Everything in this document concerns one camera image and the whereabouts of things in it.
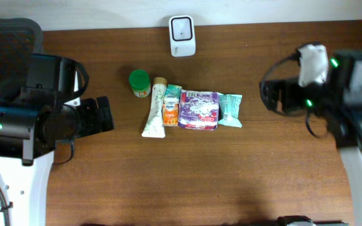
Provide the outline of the green lidded jar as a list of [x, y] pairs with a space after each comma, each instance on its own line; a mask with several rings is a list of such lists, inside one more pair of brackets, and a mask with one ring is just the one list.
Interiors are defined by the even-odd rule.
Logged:
[[129, 84], [135, 96], [147, 97], [151, 92], [149, 74], [144, 70], [134, 70], [129, 75]]

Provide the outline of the white tube with tan cap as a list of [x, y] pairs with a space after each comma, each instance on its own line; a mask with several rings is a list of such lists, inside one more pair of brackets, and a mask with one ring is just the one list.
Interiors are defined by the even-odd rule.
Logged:
[[167, 80], [163, 77], [155, 77], [151, 92], [150, 113], [142, 132], [143, 137], [164, 138], [165, 128], [163, 125], [163, 100], [167, 89]]

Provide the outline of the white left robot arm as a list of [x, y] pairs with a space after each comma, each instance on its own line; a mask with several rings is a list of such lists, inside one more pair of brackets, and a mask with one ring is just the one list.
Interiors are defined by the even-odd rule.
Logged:
[[84, 99], [75, 60], [34, 54], [26, 77], [0, 96], [0, 225], [45, 225], [57, 144], [114, 129], [108, 98]]

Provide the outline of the purple tissue pack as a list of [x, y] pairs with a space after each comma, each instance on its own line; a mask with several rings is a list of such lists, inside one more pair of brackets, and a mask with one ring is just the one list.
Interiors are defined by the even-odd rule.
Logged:
[[178, 126], [213, 131], [219, 120], [219, 93], [181, 90]]

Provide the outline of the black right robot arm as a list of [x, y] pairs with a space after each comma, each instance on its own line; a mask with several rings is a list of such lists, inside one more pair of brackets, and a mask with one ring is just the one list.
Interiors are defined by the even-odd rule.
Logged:
[[327, 122], [348, 177], [356, 225], [362, 225], [362, 50], [308, 43], [272, 65], [259, 83], [264, 106], [295, 117], [301, 111]]

